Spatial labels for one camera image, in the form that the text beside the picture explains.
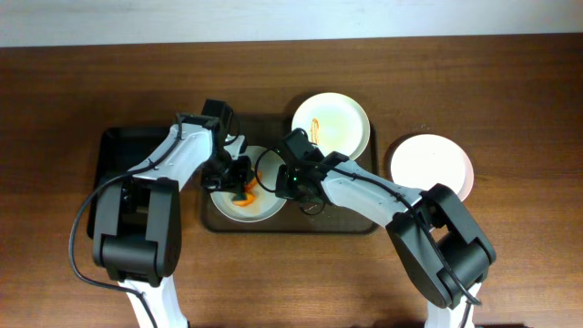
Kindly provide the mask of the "cream plate with ketchup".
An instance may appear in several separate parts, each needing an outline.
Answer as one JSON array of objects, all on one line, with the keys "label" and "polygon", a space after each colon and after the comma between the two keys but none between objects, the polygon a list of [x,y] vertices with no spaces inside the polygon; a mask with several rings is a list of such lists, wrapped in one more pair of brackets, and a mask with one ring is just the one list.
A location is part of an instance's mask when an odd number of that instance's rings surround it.
[{"label": "cream plate with ketchup", "polygon": [[363,108],[340,93],[309,97],[295,111],[291,129],[301,128],[324,156],[336,151],[355,160],[371,136],[370,121]]}]

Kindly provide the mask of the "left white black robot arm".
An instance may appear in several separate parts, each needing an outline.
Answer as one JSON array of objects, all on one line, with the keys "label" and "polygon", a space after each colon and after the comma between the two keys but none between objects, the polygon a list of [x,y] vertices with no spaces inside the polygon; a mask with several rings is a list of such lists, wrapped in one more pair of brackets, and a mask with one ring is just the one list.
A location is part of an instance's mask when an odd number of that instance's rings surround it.
[{"label": "left white black robot arm", "polygon": [[110,279],[106,288],[128,295],[142,327],[187,327],[173,273],[181,252],[179,194],[197,170],[203,185],[246,197],[251,161],[230,154],[233,113],[211,109],[179,115],[162,143],[116,177],[105,178],[88,196],[96,204],[93,260]]}]

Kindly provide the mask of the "orange green sponge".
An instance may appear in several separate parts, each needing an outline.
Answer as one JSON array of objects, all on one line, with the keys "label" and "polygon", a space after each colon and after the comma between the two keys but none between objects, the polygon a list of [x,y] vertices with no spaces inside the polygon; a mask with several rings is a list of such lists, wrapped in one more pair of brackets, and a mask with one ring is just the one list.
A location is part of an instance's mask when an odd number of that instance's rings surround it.
[{"label": "orange green sponge", "polygon": [[258,178],[262,177],[262,172],[258,171],[254,178],[245,185],[244,192],[235,194],[232,199],[231,203],[237,207],[247,207],[251,205],[255,201],[255,196],[252,190],[258,185]]}]

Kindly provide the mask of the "pale green plate with ketchup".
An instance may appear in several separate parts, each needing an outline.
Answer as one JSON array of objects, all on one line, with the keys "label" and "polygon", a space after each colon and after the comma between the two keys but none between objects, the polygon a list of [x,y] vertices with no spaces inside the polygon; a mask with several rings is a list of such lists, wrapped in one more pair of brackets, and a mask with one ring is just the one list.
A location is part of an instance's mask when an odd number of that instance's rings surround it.
[{"label": "pale green plate with ketchup", "polygon": [[[284,161],[274,152],[265,154],[259,164],[261,183],[268,189],[274,190],[280,165]],[[237,206],[232,203],[234,195],[229,192],[213,192],[210,198],[221,214],[239,222],[251,223],[266,220],[275,215],[286,203],[285,199],[276,197],[266,191],[259,184],[251,189],[254,197],[252,203],[246,206]]]}]

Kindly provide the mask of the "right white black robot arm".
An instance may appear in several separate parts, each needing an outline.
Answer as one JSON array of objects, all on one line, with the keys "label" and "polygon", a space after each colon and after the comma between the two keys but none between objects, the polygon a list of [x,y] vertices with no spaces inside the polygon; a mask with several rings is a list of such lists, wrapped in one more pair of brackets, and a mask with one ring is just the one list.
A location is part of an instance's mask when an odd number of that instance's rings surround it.
[{"label": "right white black robot arm", "polygon": [[380,178],[346,156],[277,149],[275,194],[300,203],[334,205],[385,227],[414,287],[425,297],[428,327],[470,327],[476,294],[496,251],[463,202],[447,186],[412,189]]}]

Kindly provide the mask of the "pink white plate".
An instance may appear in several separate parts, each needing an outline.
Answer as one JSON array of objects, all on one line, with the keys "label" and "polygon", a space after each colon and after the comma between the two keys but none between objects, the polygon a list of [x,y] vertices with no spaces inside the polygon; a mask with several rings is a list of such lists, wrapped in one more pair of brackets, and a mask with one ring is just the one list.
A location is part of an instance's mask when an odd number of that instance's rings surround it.
[{"label": "pink white plate", "polygon": [[449,138],[419,134],[401,141],[389,163],[392,181],[398,185],[430,190],[442,184],[464,201],[470,194],[475,173],[465,151]]}]

